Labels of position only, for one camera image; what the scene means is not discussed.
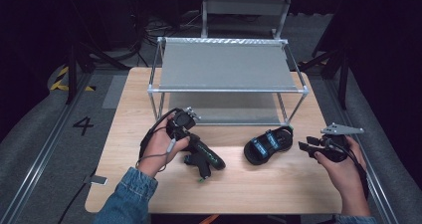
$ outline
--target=yellow tape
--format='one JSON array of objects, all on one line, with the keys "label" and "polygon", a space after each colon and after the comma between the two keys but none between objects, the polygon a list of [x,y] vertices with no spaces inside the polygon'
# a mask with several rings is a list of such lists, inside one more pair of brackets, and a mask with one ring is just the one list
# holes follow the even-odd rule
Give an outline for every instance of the yellow tape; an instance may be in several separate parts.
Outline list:
[{"label": "yellow tape", "polygon": [[[60,91],[68,91],[69,90],[69,86],[67,85],[60,85],[60,83],[62,82],[63,77],[66,75],[66,73],[68,72],[69,67],[68,65],[64,65],[62,67],[62,70],[59,72],[59,74],[56,77],[56,80],[54,81],[53,85],[50,87],[50,90],[60,90]],[[85,88],[86,92],[94,92],[97,89],[97,87],[94,86],[88,86]]]}]

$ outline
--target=gray floor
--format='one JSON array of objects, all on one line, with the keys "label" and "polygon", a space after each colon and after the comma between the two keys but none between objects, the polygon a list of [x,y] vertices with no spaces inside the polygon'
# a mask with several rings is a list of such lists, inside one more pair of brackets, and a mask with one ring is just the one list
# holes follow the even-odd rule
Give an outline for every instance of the gray floor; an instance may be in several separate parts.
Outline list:
[{"label": "gray floor", "polygon": [[[292,52],[298,61],[310,60],[311,53],[324,31],[330,16],[289,16],[282,38],[289,40]],[[216,18],[210,22],[209,37],[232,38],[271,38],[270,18],[261,17],[254,21],[234,18]],[[200,29],[175,34],[175,37],[199,37]],[[146,43],[140,54],[152,64],[155,48]],[[138,57],[123,61],[128,66],[144,66]],[[50,86],[56,78],[58,70],[51,75]],[[326,123],[337,122],[364,127],[365,133],[358,138],[375,175],[371,181],[379,183],[384,193],[373,194],[384,196],[396,217],[396,220],[383,217],[388,209],[385,203],[378,203],[377,198],[369,198],[372,214],[378,223],[422,223],[422,194],[413,179],[401,165],[382,127],[373,115],[370,106],[361,94],[352,74],[347,86],[347,111],[342,111],[332,97],[336,89],[336,80],[324,81],[318,72],[320,67],[307,71],[312,87],[316,93],[318,104]],[[57,223],[72,197],[83,184],[83,179],[95,170],[106,141],[122,84],[127,72],[99,66],[89,81],[96,86],[94,92],[83,92],[77,99],[68,121],[59,132],[54,151],[42,172],[37,185],[30,194],[22,210],[15,215],[16,223]],[[51,91],[50,95],[34,107],[12,129],[0,145],[0,213],[5,213],[15,194],[18,192],[26,173],[42,150],[44,143],[55,128],[56,121],[66,109],[64,103],[67,93]],[[73,127],[74,123],[88,116],[93,124],[85,135],[81,127]],[[63,223],[91,223],[94,214],[84,208],[89,188],[86,187],[70,208]],[[302,223],[325,221],[329,215],[304,215]]]}]

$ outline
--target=handheld controller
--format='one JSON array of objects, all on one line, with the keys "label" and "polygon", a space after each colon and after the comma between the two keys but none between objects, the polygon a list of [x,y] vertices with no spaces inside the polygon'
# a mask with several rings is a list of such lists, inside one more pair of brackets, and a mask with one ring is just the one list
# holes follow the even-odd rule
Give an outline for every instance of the handheld controller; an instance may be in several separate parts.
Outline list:
[{"label": "handheld controller", "polygon": [[203,180],[211,176],[209,165],[217,170],[226,167],[226,163],[224,163],[223,159],[203,143],[196,134],[190,133],[189,145],[185,150],[190,151],[192,154],[185,156],[184,163],[197,166],[199,175]]},{"label": "handheld controller", "polygon": [[[189,129],[196,124],[195,118],[201,119],[201,117],[198,116],[191,107],[185,110],[175,108],[163,115],[160,120],[157,121],[140,143],[139,160],[142,159],[146,147],[155,133],[157,126],[172,113],[174,113],[174,117],[167,122],[167,126],[165,127],[168,136],[170,138],[174,138],[175,141],[186,136],[190,137],[189,145],[183,150],[190,151],[191,154],[185,156],[184,163],[187,165],[197,166],[199,168],[199,174],[203,179],[211,176],[209,165],[212,165],[217,170],[221,170],[226,167],[223,159],[221,159],[221,157],[212,151],[205,143],[200,141],[200,137],[198,135],[189,132]],[[171,152],[173,145],[170,143],[167,153]]]},{"label": "handheld controller", "polygon": [[174,117],[167,122],[167,126],[165,129],[168,136],[170,138],[175,138],[176,141],[189,135],[190,132],[188,130],[196,124],[194,118],[201,118],[200,116],[196,115],[196,113],[191,107],[186,108],[185,110],[175,108],[167,112],[155,123],[152,128],[149,129],[148,133],[145,135],[142,142],[140,143],[139,159],[143,157],[143,153],[145,152],[145,149],[148,146],[152,135],[155,133],[155,129],[165,118],[167,118],[174,112]]},{"label": "handheld controller", "polygon": [[313,158],[315,158],[316,151],[319,151],[333,162],[341,162],[347,159],[347,152],[350,151],[344,135],[331,134],[325,134],[322,138],[307,136],[307,143],[299,142],[299,149],[306,151]]},{"label": "handheld controller", "polygon": [[167,123],[166,131],[168,136],[176,138],[177,141],[189,135],[188,130],[196,124],[194,118],[200,119],[201,117],[191,107],[177,112]]},{"label": "handheld controller", "polygon": [[346,134],[363,133],[362,128],[348,127],[333,123],[332,125],[320,131],[324,133],[322,138],[307,136],[307,143],[299,142],[300,150],[306,151],[310,157],[315,158],[316,151],[322,153],[333,162],[342,162],[350,157],[359,173],[360,182],[362,183],[363,193],[368,197],[369,187],[366,179],[366,171],[357,161],[353,151],[345,138]]}]

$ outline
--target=person's left hand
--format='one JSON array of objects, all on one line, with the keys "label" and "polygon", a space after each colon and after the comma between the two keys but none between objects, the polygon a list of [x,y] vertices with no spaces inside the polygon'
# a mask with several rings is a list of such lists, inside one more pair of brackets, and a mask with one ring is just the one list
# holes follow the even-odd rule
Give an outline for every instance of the person's left hand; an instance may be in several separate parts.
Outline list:
[{"label": "person's left hand", "polygon": [[146,158],[143,159],[137,166],[139,171],[150,177],[155,177],[156,173],[161,169],[161,167],[169,163],[177,154],[177,152],[189,144],[189,136],[186,136],[178,140],[174,144],[173,149],[168,154],[166,153],[171,138],[168,136],[165,127],[167,126],[168,120],[172,118],[173,114],[169,115],[157,126],[151,140],[148,143],[148,146],[145,149],[145,153],[143,154],[143,157]]}]

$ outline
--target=denim jacket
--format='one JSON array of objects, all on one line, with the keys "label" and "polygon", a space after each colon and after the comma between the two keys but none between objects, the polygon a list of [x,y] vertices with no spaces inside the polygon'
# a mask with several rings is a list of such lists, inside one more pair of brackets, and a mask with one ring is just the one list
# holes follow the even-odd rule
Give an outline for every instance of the denim jacket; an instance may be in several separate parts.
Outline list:
[{"label": "denim jacket", "polygon": [[[148,202],[157,188],[157,180],[131,167],[96,215],[94,223],[147,223]],[[340,224],[374,224],[373,217],[335,216]]]}]

